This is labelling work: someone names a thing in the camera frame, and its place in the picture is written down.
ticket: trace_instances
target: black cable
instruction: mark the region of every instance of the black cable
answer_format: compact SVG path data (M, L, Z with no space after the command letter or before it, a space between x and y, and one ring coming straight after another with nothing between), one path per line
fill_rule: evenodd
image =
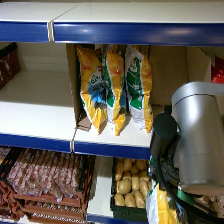
M160 178L163 186L165 187L166 191L181 207L183 207L185 210L190 212L192 215L194 215L204 221L211 222L214 224L223 224L224 223L224 219L212 217L212 216L206 214L205 212L201 211L200 209L198 209L198 208L188 204L187 202L181 200L180 198L178 198L177 195L170 189L170 187L168 186L167 182L165 181L165 179L163 177L160 159L157 160L157 171L158 171L159 178Z

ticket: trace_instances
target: plastic packaging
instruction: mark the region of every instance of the plastic packaging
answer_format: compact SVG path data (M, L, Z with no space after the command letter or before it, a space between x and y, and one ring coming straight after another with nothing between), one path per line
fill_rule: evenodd
M34 168L34 171L32 173L32 181L29 181L29 195L38 196L42 194L42 189L38 183L38 172L39 168L46 156L47 151L42 151L41 156Z
M58 166L54 173L54 182L51 184L51 188L49 192L51 195L57 200L57 202L60 202L63 198L63 194L59 188L59 174L61 172L61 167L64 163L65 153L61 153L60 159L58 161Z
M72 171L71 183L69 185L71 195L73 196L77 193L82 168L83 168L83 157L81 155L77 155L75 158L75 164Z
M24 195L25 194L28 194L28 192L30 190L30 185L31 185L30 183L33 182L33 180L32 180L32 178L33 178L32 177L32 173L33 173L33 170L34 170L35 165L37 164L39 158L40 158L40 152L37 151L37 153L35 155L35 158L34 158L32 164L30 165L30 167L28 168L27 173L26 173L26 176L24 178L25 185L26 185L26 190L24 190L24 192L22 192L21 194L24 194Z
M13 189L19 193L19 190L20 190L20 185L22 184L22 181L23 181L23 176L25 175L26 171L27 171L27 168L28 168L28 164L31 160L31 154L28 153L26 159L24 160L24 162L22 163L22 165L20 166L19 168L19 171L15 177L15 179L13 180Z
M137 46L127 46L125 79L129 111L135 123L147 133L152 129L153 115L150 105L152 90L151 65L148 57Z
M39 183L40 183L40 186L43 191L46 189L46 184L47 184L46 179L50 173L51 166L54 161L54 157L55 157L55 153L52 152L50 155L50 158L48 159L48 162L47 162L46 166L44 167L44 170L42 171L41 176L40 176L41 178L39 180Z
M146 211L150 224L180 224L173 199L159 190L159 184L147 195Z
M69 185L70 185L71 180L72 180L72 171L73 171L74 162L75 162L74 154L71 154L70 161L69 161L69 166L68 166L68 171L67 171L67 175L66 175L66 178L65 178L65 187L64 187L64 194L67 198L72 197L72 193L70 192Z
M54 158L54 161L53 161L53 164L52 164L52 167L51 167L51 170L50 170L50 173L46 179L46 188L44 189L44 193L47 194L48 191L51 189L51 185L53 184L54 182L54 174L55 174L55 170L57 168L57 165L58 165L58 158L55 157Z
M80 96L90 122L100 132L100 125L107 119L105 89L102 80L102 52L76 46L80 62Z
M108 45L103 56L103 79L106 85L108 121L115 135L125 122L124 59L118 45Z
M66 178L66 174L68 172L69 161L70 161L70 154L66 154L63 166L61 168L61 172L58 177L59 178L59 187L63 194L65 194L65 178Z
M12 169L11 169L11 171L10 171L8 177L7 177L7 181L11 186L13 185L13 180L16 177L20 166L22 165L22 163L26 159L26 156L27 156L28 152L29 152L29 149L27 149L25 152L21 152L20 155L19 155L19 158L17 159L14 166L12 167Z

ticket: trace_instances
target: gray robotic arm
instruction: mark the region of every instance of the gray robotic arm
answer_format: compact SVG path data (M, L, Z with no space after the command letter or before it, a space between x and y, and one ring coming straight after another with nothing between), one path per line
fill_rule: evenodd
M180 87L172 97L172 116L165 112L154 120L150 151L157 164L153 172L177 203L202 219L224 223L169 188L171 183L190 194L224 195L224 127L215 95L224 96L224 85L194 82Z

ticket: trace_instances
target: product package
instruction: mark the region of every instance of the product package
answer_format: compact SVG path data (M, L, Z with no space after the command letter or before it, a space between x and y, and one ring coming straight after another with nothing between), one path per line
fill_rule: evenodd
M180 224L177 207L173 199L166 191L159 190L159 184L155 186L146 198L146 211L150 224Z
M99 134L100 125L107 119L105 88L102 80L101 49L91 50L76 46L80 62L80 96L90 122Z
M106 85L108 121L115 135L125 122L124 59L118 45L109 45L103 56L103 79Z
M223 70L211 66L211 81L213 83L224 83Z
M126 49L125 79L131 116L141 130L149 133L153 122L151 65L148 57L134 45L128 45Z

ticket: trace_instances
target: blue shelf edge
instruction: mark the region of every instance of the blue shelf edge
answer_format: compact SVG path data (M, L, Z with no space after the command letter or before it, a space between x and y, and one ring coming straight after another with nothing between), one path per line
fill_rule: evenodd
M47 43L47 22L5 22L0 21L0 41Z
M88 222L98 222L98 223L107 223L107 224L148 224L147 222L135 222L124 219L115 219L113 217L106 217L100 215L92 215L87 213Z
M149 160L151 156L149 148L77 141L74 141L74 152L77 154L147 160Z
M70 141L0 134L0 145L70 153Z
M224 24L54 22L56 43L224 46Z

